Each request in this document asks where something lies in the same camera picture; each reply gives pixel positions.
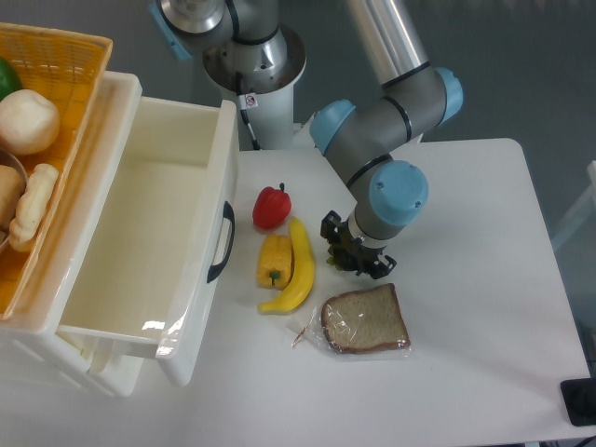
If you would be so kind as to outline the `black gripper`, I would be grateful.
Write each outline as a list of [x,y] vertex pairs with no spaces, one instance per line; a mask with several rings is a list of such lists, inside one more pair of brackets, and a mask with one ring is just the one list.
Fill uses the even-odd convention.
[[369,248],[362,245],[359,239],[352,237],[348,222],[330,210],[322,219],[320,235],[330,246],[338,245],[349,251],[358,261],[358,275],[366,275],[372,279],[387,277],[397,266],[397,261],[383,254],[383,248]]

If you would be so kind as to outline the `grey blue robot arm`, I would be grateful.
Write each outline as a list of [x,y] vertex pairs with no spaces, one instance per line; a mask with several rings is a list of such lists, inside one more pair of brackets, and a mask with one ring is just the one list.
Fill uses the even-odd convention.
[[[236,105],[242,143],[264,150],[291,140],[305,47],[279,20],[277,2],[156,1],[152,8],[179,59],[196,44],[210,80]],[[378,279],[396,264],[386,246],[428,196],[422,171],[391,153],[454,116],[464,96],[451,71],[429,62],[401,1],[351,1],[347,8],[383,95],[365,110],[333,102],[310,121],[315,146],[356,201],[346,219],[328,213],[320,233],[338,269]]]

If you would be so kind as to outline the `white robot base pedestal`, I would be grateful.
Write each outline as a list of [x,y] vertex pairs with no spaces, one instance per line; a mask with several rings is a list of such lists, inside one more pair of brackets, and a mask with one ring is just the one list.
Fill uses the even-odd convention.
[[305,46],[285,24],[263,42],[230,39],[205,51],[207,75],[237,107],[239,148],[286,149],[294,134],[294,86],[306,67]]

